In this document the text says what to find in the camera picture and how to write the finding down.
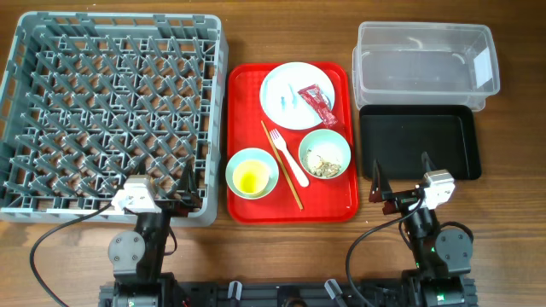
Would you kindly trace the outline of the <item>white plastic fork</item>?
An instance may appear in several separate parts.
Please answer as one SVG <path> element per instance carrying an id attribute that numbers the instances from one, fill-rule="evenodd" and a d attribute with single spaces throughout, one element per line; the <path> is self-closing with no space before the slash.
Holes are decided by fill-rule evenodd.
<path id="1" fill-rule="evenodd" d="M 271 130 L 270 131 L 270 137 L 277 149 L 279 149 L 285 156 L 285 159 L 289 163 L 289 166 L 299 183 L 299 185 L 303 188 L 306 188 L 309 186 L 310 181 L 305 175 L 305 173 L 302 171 L 302 169 L 299 167 L 299 164 L 296 162 L 296 160 L 293 158 L 293 156 L 290 154 L 288 150 L 288 145 L 284 138 L 282 137 L 281 133 L 277 130 Z"/>

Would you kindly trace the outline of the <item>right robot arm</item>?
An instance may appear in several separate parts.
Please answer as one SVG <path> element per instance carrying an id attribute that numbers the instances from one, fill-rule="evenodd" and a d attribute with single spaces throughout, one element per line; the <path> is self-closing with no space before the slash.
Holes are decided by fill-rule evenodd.
<path id="1" fill-rule="evenodd" d="M 476 306 L 474 280 L 468 279 L 473 256 L 473 233 L 462 223 L 440 223 L 435 210 L 448 202 L 455 179 L 435 167 L 427 153 L 421 155 L 425 168 L 414 188 L 394 192 L 380 163 L 373 163 L 369 201 L 384 204 L 385 215 L 399 214 L 399 228 L 412 252 L 415 268 L 402 273 L 394 297 L 399 306 Z"/>

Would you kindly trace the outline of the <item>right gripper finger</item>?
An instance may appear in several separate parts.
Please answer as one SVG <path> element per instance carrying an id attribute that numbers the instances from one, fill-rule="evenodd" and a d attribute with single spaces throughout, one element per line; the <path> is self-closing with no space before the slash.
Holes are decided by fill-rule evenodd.
<path id="1" fill-rule="evenodd" d="M 383 174 L 377 159 L 373 163 L 372 185 L 369 192 L 369 202 L 384 202 L 392 198 L 392 189 L 387 177 Z"/>
<path id="2" fill-rule="evenodd" d="M 427 152 L 421 154 L 421 162 L 425 173 L 437 170 L 437 166 L 433 163 Z"/>

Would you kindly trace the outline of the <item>white napkin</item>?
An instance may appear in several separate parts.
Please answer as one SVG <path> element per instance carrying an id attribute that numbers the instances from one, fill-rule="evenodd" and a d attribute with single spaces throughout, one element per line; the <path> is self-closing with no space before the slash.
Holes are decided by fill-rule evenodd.
<path id="1" fill-rule="evenodd" d="M 294 94 L 291 84 L 281 84 L 280 97 L 283 112 L 294 111 L 297 109 L 298 100 Z"/>

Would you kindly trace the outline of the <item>light green bowl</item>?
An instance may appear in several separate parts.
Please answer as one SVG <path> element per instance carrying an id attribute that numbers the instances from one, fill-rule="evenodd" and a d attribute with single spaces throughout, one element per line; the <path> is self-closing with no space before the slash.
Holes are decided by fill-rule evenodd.
<path id="1" fill-rule="evenodd" d="M 324 148 L 336 152 L 341 161 L 340 173 L 335 177 L 318 179 L 333 179 L 341 176 L 351 163 L 351 147 L 348 141 L 338 132 L 329 129 L 318 129 L 308 133 L 300 142 L 298 149 L 299 162 L 304 171 L 314 177 L 305 167 L 305 154 L 308 149 Z"/>

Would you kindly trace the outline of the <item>wooden chopstick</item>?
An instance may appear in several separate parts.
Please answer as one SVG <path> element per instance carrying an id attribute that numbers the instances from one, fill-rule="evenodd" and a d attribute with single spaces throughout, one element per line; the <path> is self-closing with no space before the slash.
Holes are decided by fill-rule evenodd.
<path id="1" fill-rule="evenodd" d="M 276 160 L 277 160 L 279 166 L 280 166 L 281 169 L 282 169 L 282 173 L 283 173 L 284 177 L 285 177 L 286 180 L 287 180 L 288 186 L 290 187 L 290 190 L 291 190 L 291 192 L 292 192 L 292 194 L 293 194 L 293 197 L 295 198 L 296 203 L 297 203 L 299 209 L 300 209 L 301 211 L 303 211 L 303 210 L 304 210 L 304 206 L 303 206 L 303 204 L 302 204 L 302 202 L 301 202 L 301 200 L 300 200 L 300 198 L 299 198 L 299 195 L 298 195 L 298 193 L 297 193 L 297 191 L 296 191 L 296 189 L 295 189 L 295 187 L 294 187 L 294 185 L 293 185 L 293 182 L 292 182 L 292 180 L 291 180 L 291 177 L 288 175 L 287 168 L 286 168 L 285 164 L 283 163 L 282 158 L 281 158 L 281 156 L 280 156 L 280 154 L 279 154 L 279 151 L 280 151 L 280 150 L 277 149 L 277 148 L 275 147 L 275 145 L 274 145 L 274 143 L 273 143 L 273 141 L 272 141 L 272 139 L 271 139 L 271 137 L 270 137 L 270 130 L 267 129 L 267 127 L 266 127 L 266 125 L 265 125 L 265 123 L 264 123 L 263 120 L 261 120 L 261 125 L 262 125 L 262 127 L 263 127 L 263 129 L 264 129 L 264 133 L 265 133 L 265 135 L 266 135 L 266 137 L 267 137 L 267 139 L 268 139 L 268 141 L 269 141 L 269 143 L 270 143 L 270 145 L 271 145 L 271 147 L 272 147 L 272 149 L 273 149 L 273 151 L 274 151 L 274 154 L 275 154 L 275 156 L 276 156 Z"/>

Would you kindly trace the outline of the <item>red ketchup packet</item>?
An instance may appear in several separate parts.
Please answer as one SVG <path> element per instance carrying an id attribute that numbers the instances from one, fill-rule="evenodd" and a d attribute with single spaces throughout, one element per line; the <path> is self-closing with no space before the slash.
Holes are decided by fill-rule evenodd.
<path id="1" fill-rule="evenodd" d="M 327 128 L 332 129 L 339 123 L 330 109 L 329 99 L 317 84 L 299 90 L 298 94 L 317 113 Z"/>

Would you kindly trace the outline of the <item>rice food scraps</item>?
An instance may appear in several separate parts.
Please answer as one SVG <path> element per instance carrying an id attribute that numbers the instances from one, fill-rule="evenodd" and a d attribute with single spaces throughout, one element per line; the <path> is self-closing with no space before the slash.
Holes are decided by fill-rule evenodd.
<path id="1" fill-rule="evenodd" d="M 341 170 L 339 155 L 327 148 L 308 149 L 305 154 L 304 162 L 306 170 L 314 177 L 335 177 Z"/>

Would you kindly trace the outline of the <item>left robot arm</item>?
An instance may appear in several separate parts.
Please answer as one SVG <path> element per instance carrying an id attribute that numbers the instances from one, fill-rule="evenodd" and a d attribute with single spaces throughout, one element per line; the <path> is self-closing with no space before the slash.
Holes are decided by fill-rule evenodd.
<path id="1" fill-rule="evenodd" d="M 183 165 L 177 183 L 179 196 L 167 200 L 149 175 L 130 175 L 116 192 L 112 205 L 136 215 L 132 231 L 111 240 L 108 258 L 113 264 L 114 284 L 101 287 L 100 306 L 190 306 L 190 298 L 172 273 L 163 273 L 162 264 L 168 237 L 174 237 L 171 218 L 185 217 L 201 205 L 193 167 Z"/>

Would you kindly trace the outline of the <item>light blue plate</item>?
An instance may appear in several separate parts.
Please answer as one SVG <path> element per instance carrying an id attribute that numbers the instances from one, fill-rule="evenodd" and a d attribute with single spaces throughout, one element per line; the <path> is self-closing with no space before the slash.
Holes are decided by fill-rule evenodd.
<path id="1" fill-rule="evenodd" d="M 280 86 L 291 84 L 298 100 L 297 109 L 283 112 Z M 335 91 L 327 74 L 309 63 L 289 62 L 268 72 L 260 86 L 259 101 L 265 115 L 275 124 L 289 130 L 307 130 L 322 123 L 317 113 L 298 94 L 298 91 L 317 84 L 329 99 L 330 109 L 335 104 Z"/>

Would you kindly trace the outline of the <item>light blue bowl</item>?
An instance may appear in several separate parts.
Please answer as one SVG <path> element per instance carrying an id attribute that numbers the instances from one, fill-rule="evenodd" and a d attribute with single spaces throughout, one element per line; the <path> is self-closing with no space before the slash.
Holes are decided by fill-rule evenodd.
<path id="1" fill-rule="evenodd" d="M 225 171 L 229 189 L 246 200 L 257 200 L 272 192 L 279 175 L 276 160 L 260 148 L 245 148 L 235 153 Z"/>

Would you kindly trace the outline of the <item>yellow plastic cup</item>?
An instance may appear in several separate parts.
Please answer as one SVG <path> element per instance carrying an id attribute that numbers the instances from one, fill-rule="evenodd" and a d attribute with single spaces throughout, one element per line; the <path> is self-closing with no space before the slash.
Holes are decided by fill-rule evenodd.
<path id="1" fill-rule="evenodd" d="M 245 196 L 257 196 L 269 182 L 270 169 L 260 160 L 241 162 L 233 172 L 232 180 L 237 191 Z"/>

